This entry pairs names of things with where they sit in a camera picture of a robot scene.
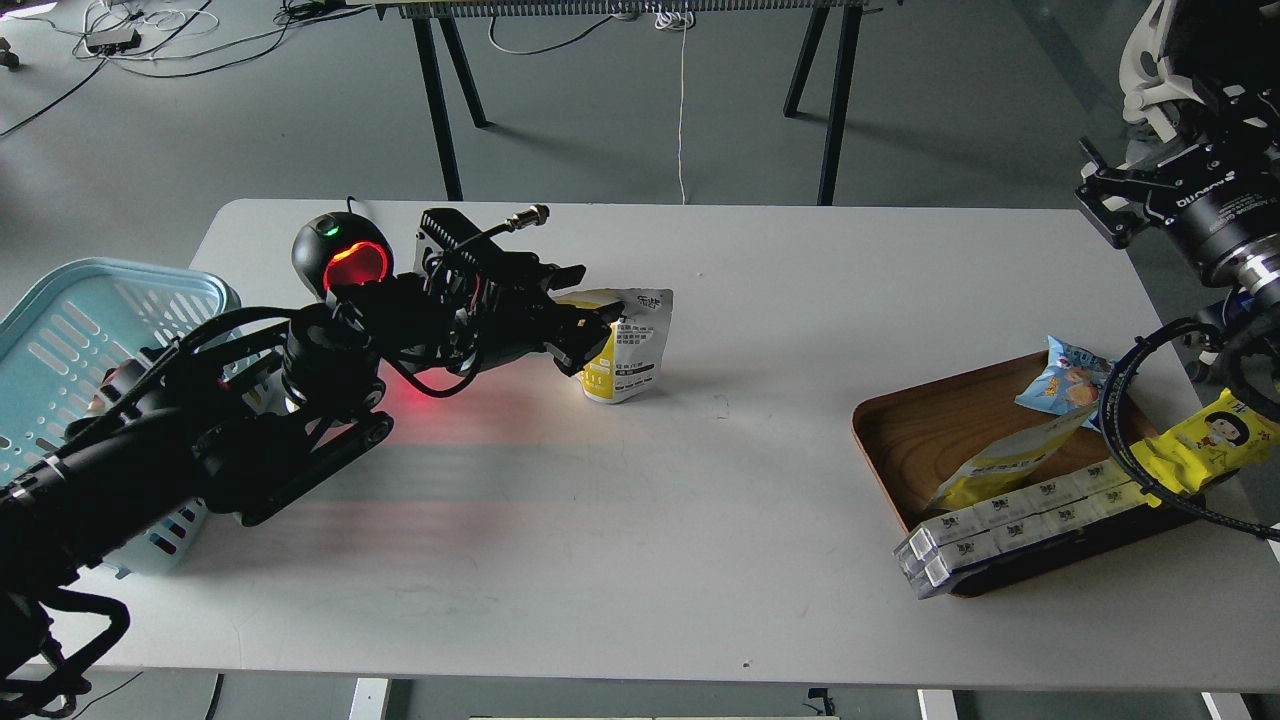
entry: white table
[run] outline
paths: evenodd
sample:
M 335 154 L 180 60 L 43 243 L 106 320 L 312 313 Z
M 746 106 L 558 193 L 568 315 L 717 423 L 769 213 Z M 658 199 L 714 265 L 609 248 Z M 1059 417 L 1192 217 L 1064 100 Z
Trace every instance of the white table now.
M 192 266 L 302 305 L 296 231 L 339 201 L 224 208 Z M 430 202 L 357 205 L 408 266 Z M 460 204 L 488 227 L 520 204 Z M 915 601 L 850 433 L 870 397 L 1158 327 L 1065 210 L 552 206 L 507 249 L 582 287 L 675 290 L 660 386 L 594 404 L 547 357 L 436 401 L 255 529 L 214 518 L 164 578 L 76 587 L 134 618 L 104 667 L 1056 689 L 1280 689 L 1280 571 L 1203 524 L 977 600 Z M 1135 395 L 1197 406 L 1176 357 Z M 1213 503 L 1247 511 L 1236 488 Z M 72 639 L 88 624 L 59 623 Z

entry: black table leg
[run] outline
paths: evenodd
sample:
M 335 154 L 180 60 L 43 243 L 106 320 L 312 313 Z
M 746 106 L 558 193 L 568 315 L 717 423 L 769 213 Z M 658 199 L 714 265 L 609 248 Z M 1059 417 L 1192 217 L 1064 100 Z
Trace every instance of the black table leg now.
M 809 81 L 809 68 L 813 67 L 813 56 L 818 53 L 818 38 L 822 29 L 827 27 L 827 14 L 831 8 L 814 8 L 809 13 L 809 29 L 804 32 L 804 45 L 800 46 L 800 58 L 796 59 L 796 69 L 791 74 L 791 90 L 787 91 L 787 101 L 782 105 L 782 117 L 796 117 L 796 106 L 800 105 L 800 96 L 804 95 L 804 83 Z
M 449 131 L 449 113 L 444 106 L 431 24 L 425 18 L 415 18 L 412 22 L 417 58 L 422 64 L 422 83 L 426 86 L 426 104 L 431 110 L 431 128 L 435 131 L 435 149 L 440 154 L 440 172 L 444 174 L 444 195 L 448 200 L 458 201 L 462 200 L 462 181 L 458 178 L 458 158 L 453 152 L 453 133 Z
M 818 178 L 818 205 L 831 205 L 836 195 L 840 145 L 845 138 L 849 88 L 854 83 L 854 55 L 858 53 L 858 33 L 861 26 L 861 5 L 846 6 L 845 15 L 840 20 L 840 46 L 836 49 L 836 79 L 831 86 L 831 113 L 827 117 L 827 149 L 822 155 L 822 174 Z
M 471 65 L 467 63 L 467 54 L 462 50 L 462 37 L 458 35 L 458 24 L 453 18 L 439 18 L 439 20 L 440 35 L 444 36 L 444 46 L 449 49 L 453 69 L 458 72 L 458 82 L 462 85 L 462 97 L 467 100 L 467 110 L 471 110 L 471 122 L 477 128 L 486 128 L 490 123 L 484 117 L 484 108 L 480 106 L 480 94 L 476 92 L 476 81 L 471 77 Z

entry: table leg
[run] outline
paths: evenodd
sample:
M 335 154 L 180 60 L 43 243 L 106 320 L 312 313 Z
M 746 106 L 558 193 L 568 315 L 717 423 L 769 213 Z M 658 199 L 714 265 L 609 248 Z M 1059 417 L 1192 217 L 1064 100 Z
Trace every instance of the table leg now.
M 814 8 L 809 13 L 809 28 L 804 32 L 804 44 L 800 46 L 796 69 L 791 73 L 791 88 L 787 91 L 787 101 L 782 105 L 783 118 L 796 117 L 796 106 L 800 105 L 804 85 L 809 81 L 809 68 L 813 67 L 813 56 L 818 53 L 818 40 L 822 37 L 822 29 L 827 27 L 829 13 L 831 8 Z
M 956 720 L 956 701 L 951 691 L 915 691 L 920 701 L 920 720 Z
M 387 678 L 356 678 L 348 720 L 384 720 L 390 685 Z
M 836 79 L 831 87 L 831 113 L 827 117 L 827 149 L 818 177 L 818 205 L 831 205 L 836 195 L 836 170 L 840 169 L 840 145 L 845 138 L 845 115 L 849 111 L 849 88 L 854 82 L 854 55 L 858 33 L 863 26 L 861 5 L 845 8 L 840 20 L 840 46 L 836 49 Z
M 449 131 L 449 113 L 444 106 L 444 88 L 440 85 L 440 64 L 435 59 L 431 24 L 425 18 L 415 18 L 412 23 L 417 58 L 422 64 L 422 83 L 426 86 L 426 104 L 431 111 L 431 128 L 435 131 L 435 149 L 440 155 L 440 172 L 444 174 L 444 195 L 448 200 L 458 201 L 462 200 L 462 181 L 458 178 L 458 159 L 453 152 L 453 133 Z
M 1201 693 L 1213 720 L 1252 720 L 1253 715 L 1238 693 Z
M 476 92 L 476 81 L 471 77 L 471 64 L 467 63 L 467 54 L 462 50 L 458 23 L 453 18 L 439 18 L 439 20 L 440 35 L 444 36 L 444 46 L 449 49 L 449 59 L 453 60 L 453 69 L 458 72 L 458 83 L 462 85 L 462 97 L 467 101 L 467 110 L 471 110 L 471 122 L 477 128 L 486 128 L 492 123 L 484 117 L 484 108 L 480 106 L 480 94 Z

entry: yellow snack bag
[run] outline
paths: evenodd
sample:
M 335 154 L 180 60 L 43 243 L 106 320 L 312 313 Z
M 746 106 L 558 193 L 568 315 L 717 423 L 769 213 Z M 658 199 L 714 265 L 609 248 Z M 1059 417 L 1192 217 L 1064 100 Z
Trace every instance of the yellow snack bag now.
M 602 307 L 622 301 L 604 350 L 577 374 L 582 392 L 598 402 L 622 402 L 653 387 L 662 372 L 662 352 L 671 328 L 669 290 L 586 290 L 562 295 L 557 302 Z
M 925 509 L 960 510 L 1016 489 L 1096 409 L 1096 404 L 1084 405 L 988 445 L 934 491 Z
M 1179 495 L 1196 495 L 1215 478 L 1266 460 L 1277 439 L 1280 425 L 1224 389 L 1199 413 L 1130 450 L 1161 484 Z M 1160 505 L 1155 496 L 1147 496 L 1147 502 Z

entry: cartoon face print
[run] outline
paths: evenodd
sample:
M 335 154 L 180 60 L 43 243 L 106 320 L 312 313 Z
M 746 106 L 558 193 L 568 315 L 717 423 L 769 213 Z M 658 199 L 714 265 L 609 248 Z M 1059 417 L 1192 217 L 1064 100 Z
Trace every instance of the cartoon face print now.
M 1244 420 L 1230 413 L 1210 413 L 1204 418 L 1210 436 L 1233 447 L 1240 447 L 1249 441 L 1249 427 Z

